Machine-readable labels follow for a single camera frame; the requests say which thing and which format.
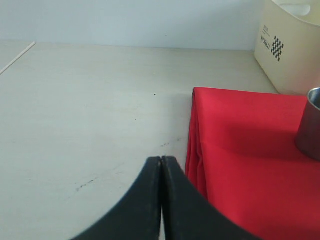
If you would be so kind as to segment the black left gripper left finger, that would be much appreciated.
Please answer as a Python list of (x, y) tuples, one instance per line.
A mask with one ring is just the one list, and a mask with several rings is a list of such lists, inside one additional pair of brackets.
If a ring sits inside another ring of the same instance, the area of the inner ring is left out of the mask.
[(161, 158), (149, 157), (122, 199), (75, 240), (158, 240)]

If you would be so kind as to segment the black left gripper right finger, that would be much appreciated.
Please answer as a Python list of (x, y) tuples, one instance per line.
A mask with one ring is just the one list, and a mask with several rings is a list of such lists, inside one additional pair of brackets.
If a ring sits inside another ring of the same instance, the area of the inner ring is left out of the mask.
[(213, 207), (173, 156), (161, 158), (162, 212), (167, 240), (258, 240)]

